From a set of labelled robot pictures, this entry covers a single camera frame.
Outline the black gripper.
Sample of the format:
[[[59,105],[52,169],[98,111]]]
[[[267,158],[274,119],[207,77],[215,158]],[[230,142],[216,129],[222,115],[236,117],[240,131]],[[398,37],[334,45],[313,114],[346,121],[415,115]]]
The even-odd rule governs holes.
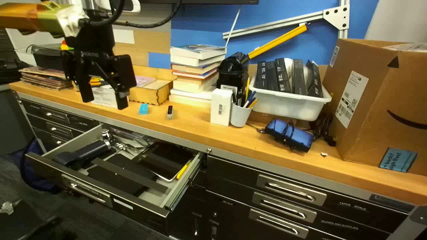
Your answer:
[[[114,53],[115,38],[111,25],[92,26],[84,22],[75,37],[66,38],[62,49],[64,71],[80,90],[82,99],[94,99],[90,79],[99,75],[115,87],[119,109],[128,106],[130,89],[136,85],[130,54]]]

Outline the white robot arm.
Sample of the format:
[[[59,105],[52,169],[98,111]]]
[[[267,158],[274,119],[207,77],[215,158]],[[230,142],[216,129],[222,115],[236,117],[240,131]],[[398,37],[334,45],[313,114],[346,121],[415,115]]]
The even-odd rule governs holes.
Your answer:
[[[128,106],[130,89],[136,85],[130,54],[115,54],[112,23],[120,17],[126,0],[118,0],[108,7],[66,6],[56,13],[64,33],[62,47],[66,77],[72,79],[82,99],[95,99],[91,78],[98,75],[115,90],[116,107]]]

